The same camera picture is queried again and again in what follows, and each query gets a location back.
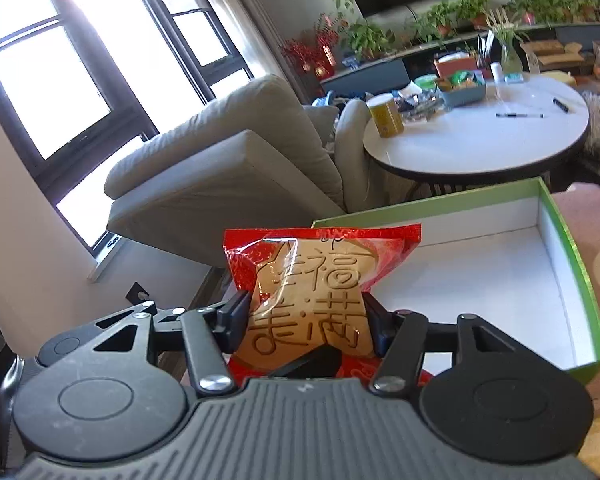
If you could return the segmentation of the red star cookie packet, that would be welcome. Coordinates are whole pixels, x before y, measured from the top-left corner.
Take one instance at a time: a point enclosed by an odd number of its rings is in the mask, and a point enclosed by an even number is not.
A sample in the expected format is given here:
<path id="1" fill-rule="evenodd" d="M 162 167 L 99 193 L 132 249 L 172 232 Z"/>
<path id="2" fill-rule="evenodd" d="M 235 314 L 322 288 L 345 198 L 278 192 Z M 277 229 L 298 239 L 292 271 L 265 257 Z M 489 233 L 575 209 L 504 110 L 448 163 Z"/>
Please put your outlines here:
<path id="1" fill-rule="evenodd" d="M 422 240 L 393 228 L 231 229 L 223 247 L 236 288 L 251 294 L 248 325 L 228 368 L 240 384 L 308 359 L 311 376 L 368 384 L 375 356 L 363 294 Z"/>

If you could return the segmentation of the green cardboard box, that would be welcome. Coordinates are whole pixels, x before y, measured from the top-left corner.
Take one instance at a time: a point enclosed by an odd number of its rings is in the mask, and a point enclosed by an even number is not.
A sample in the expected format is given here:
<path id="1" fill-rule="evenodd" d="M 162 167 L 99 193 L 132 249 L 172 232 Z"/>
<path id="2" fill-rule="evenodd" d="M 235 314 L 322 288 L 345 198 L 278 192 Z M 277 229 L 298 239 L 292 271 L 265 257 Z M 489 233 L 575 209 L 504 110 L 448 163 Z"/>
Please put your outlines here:
<path id="1" fill-rule="evenodd" d="M 600 371 L 600 308 L 577 245 L 541 179 L 315 221 L 418 223 L 422 241 L 372 288 L 388 310 L 435 323 L 481 316 L 584 384 Z"/>

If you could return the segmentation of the beige sofa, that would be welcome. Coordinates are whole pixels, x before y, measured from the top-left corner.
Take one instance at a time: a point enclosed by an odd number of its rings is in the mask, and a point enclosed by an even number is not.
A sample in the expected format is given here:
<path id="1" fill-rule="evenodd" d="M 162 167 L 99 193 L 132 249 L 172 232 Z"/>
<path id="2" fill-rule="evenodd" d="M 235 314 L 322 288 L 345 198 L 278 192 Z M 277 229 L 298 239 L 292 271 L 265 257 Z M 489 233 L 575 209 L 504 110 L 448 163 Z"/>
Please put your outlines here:
<path id="1" fill-rule="evenodd" d="M 253 79 L 118 162 L 107 228 L 222 268 L 228 229 L 294 228 L 385 203 L 363 146 L 370 111 L 354 99 L 300 103 L 286 80 Z"/>

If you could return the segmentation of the yellow canister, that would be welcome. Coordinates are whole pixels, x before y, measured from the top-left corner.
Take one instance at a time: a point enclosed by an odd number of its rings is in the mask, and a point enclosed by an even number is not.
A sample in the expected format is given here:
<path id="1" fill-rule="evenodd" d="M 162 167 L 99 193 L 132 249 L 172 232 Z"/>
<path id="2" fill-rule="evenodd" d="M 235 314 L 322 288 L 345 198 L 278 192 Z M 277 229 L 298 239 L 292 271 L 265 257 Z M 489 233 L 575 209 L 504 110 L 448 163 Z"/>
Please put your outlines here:
<path id="1" fill-rule="evenodd" d="M 366 102 L 366 106 L 382 138 L 391 138 L 403 132 L 403 120 L 391 93 L 374 96 Z"/>

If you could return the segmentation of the white round table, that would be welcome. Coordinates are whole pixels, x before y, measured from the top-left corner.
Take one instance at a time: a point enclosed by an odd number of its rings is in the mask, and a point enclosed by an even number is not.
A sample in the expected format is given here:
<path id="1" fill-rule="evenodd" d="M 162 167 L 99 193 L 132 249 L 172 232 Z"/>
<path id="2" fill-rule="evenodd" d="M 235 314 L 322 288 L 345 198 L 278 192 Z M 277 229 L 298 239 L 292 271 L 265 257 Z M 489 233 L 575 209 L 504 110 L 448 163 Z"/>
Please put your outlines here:
<path id="1" fill-rule="evenodd" d="M 569 108 L 564 113 L 557 98 Z M 545 118 L 497 118 L 496 113 Z M 478 103 L 406 122 L 402 133 L 382 138 L 366 126 L 363 144 L 381 168 L 416 182 L 490 185 L 545 174 L 583 146 L 590 113 L 573 88 L 543 75 L 521 84 L 488 84 Z"/>

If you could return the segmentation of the black pen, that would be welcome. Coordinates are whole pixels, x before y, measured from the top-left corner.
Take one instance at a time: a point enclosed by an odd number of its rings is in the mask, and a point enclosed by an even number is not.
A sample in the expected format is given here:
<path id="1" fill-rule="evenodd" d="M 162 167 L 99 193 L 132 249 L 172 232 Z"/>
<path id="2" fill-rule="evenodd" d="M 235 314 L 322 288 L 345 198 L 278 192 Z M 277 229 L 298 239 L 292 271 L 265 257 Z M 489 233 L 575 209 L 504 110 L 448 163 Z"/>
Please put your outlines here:
<path id="1" fill-rule="evenodd" d="M 545 118 L 544 114 L 496 113 L 497 118 Z"/>

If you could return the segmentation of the blue snack tray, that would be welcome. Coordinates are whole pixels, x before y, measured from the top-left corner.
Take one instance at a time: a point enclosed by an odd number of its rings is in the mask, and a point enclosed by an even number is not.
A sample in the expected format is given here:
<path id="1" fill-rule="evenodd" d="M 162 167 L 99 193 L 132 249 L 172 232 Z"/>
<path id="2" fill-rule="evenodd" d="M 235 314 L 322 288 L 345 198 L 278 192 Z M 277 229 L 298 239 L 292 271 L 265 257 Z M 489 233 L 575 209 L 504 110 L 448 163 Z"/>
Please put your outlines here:
<path id="1" fill-rule="evenodd" d="M 447 108 L 475 104 L 486 97 L 483 76 L 469 70 L 460 70 L 452 76 L 438 78 L 436 86 Z"/>

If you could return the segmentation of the black marker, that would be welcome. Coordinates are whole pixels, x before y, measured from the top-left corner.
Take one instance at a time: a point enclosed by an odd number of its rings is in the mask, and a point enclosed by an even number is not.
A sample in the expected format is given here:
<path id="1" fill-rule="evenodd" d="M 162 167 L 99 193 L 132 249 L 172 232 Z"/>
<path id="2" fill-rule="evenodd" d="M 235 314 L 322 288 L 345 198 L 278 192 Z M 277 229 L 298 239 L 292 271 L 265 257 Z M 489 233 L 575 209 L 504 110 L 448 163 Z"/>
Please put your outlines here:
<path id="1" fill-rule="evenodd" d="M 564 113 L 568 114 L 570 112 L 570 108 L 563 103 L 561 100 L 558 100 L 557 98 L 553 99 L 553 103 L 560 108 Z"/>

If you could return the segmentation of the red flower decoration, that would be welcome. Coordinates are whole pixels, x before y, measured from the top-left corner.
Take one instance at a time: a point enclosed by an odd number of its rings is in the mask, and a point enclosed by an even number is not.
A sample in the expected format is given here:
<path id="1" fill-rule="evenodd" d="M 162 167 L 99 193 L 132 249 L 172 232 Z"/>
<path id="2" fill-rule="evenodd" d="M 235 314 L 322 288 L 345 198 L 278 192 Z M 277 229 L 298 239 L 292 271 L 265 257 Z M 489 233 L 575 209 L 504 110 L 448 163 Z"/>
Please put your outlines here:
<path id="1" fill-rule="evenodd" d="M 299 39 L 287 39 L 280 50 L 300 73 L 312 73 L 317 80 L 335 75 L 335 49 L 340 44 L 348 22 L 341 13 L 321 14 L 311 29 Z"/>

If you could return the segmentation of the glass vase with stems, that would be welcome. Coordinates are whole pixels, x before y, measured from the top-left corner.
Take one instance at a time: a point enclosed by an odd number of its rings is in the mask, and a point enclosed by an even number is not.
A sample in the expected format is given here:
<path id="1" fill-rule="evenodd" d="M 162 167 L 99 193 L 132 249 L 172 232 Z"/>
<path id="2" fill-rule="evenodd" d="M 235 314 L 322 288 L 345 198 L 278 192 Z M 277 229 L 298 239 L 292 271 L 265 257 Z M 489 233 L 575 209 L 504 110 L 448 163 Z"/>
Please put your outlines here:
<path id="1" fill-rule="evenodd" d="M 524 71 L 521 59 L 515 49 L 515 41 L 521 40 L 519 24 L 512 21 L 502 8 L 486 12 L 486 24 L 490 34 L 501 46 L 501 66 L 505 76 L 521 74 Z"/>

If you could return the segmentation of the dark tv console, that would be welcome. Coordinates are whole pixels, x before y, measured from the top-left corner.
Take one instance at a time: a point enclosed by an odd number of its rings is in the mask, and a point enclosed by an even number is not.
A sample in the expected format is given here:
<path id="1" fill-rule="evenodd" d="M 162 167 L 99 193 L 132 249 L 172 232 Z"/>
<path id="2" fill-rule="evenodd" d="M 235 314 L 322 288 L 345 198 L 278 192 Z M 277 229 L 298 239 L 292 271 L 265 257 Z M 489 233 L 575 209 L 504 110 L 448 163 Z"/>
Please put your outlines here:
<path id="1" fill-rule="evenodd" d="M 522 26 L 518 34 L 530 40 L 557 39 L 563 44 L 571 41 L 582 44 L 591 52 L 593 41 L 600 40 L 600 23 Z M 434 59 L 455 51 L 478 50 L 478 39 L 486 32 L 468 32 L 448 40 L 431 41 L 389 55 L 374 62 L 362 64 L 354 70 L 342 72 L 321 82 L 325 93 L 337 96 L 352 93 L 371 94 L 399 90 L 417 77 L 437 73 Z"/>

